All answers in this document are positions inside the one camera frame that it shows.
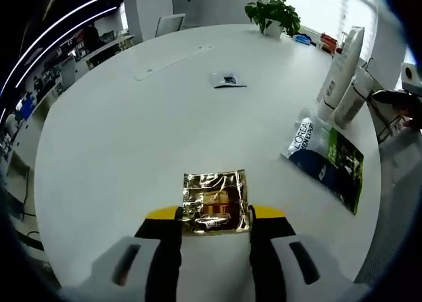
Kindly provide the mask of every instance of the snack packet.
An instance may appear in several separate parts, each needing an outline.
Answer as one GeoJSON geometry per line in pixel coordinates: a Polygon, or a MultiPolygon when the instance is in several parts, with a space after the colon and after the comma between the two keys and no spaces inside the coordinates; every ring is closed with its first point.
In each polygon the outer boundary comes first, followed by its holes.
{"type": "Polygon", "coordinates": [[[328,187],[356,214],[363,183],[363,155],[334,127],[304,109],[282,155],[328,187]]]}
{"type": "Polygon", "coordinates": [[[235,73],[212,73],[211,80],[214,89],[246,86],[246,84],[241,79],[239,79],[235,73]]]}
{"type": "Polygon", "coordinates": [[[245,171],[185,174],[183,231],[191,235],[249,230],[245,171]]]}

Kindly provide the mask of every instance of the l'oreal package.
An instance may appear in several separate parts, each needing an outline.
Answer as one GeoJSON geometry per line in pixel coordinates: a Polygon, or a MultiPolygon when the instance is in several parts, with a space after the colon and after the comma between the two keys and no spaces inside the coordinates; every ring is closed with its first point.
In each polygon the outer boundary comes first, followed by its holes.
{"type": "Polygon", "coordinates": [[[235,73],[212,73],[211,80],[212,86],[215,89],[246,86],[246,84],[241,79],[239,79],[239,77],[235,73]]]}
{"type": "Polygon", "coordinates": [[[328,187],[353,214],[362,190],[363,155],[334,127],[302,110],[282,155],[328,187]]]}

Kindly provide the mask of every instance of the blue item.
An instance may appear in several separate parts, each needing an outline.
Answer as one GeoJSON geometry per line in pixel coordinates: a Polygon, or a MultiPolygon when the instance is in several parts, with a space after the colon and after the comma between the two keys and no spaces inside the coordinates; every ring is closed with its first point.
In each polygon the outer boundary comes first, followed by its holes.
{"type": "Polygon", "coordinates": [[[34,110],[35,105],[31,97],[27,98],[23,103],[20,109],[22,117],[27,120],[31,116],[32,111],[34,110]]]}
{"type": "Polygon", "coordinates": [[[309,45],[311,43],[311,39],[304,35],[296,35],[295,41],[305,45],[309,45]]]}

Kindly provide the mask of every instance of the green leaves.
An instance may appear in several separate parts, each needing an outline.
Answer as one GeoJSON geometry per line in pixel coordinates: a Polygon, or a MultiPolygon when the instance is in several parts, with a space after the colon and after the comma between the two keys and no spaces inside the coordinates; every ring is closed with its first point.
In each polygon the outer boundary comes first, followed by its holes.
{"type": "Polygon", "coordinates": [[[301,27],[295,8],[286,5],[286,0],[270,0],[267,3],[261,0],[256,3],[249,2],[245,6],[245,12],[251,22],[259,25],[261,33],[264,33],[275,20],[280,22],[280,26],[283,26],[290,36],[298,33],[301,27]]]}

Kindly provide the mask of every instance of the white round table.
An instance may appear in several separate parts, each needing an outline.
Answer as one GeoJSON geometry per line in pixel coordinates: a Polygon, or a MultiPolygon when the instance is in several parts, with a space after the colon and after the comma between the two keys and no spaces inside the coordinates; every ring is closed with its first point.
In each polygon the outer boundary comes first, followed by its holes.
{"type": "MultiPolygon", "coordinates": [[[[138,44],[78,80],[49,112],[35,168],[38,225],[62,285],[87,278],[91,263],[134,235],[151,210],[181,204],[184,173],[235,169],[246,171],[249,204],[282,208],[295,231],[318,239],[353,280],[380,203],[368,108],[344,132],[365,156],[356,216],[280,158],[299,111],[315,106],[330,62],[253,25],[211,26],[138,44]],[[213,89],[214,71],[233,71],[247,87],[213,89]]],[[[247,233],[186,237],[182,247],[184,289],[207,290],[206,281],[248,272],[247,233]]]]}

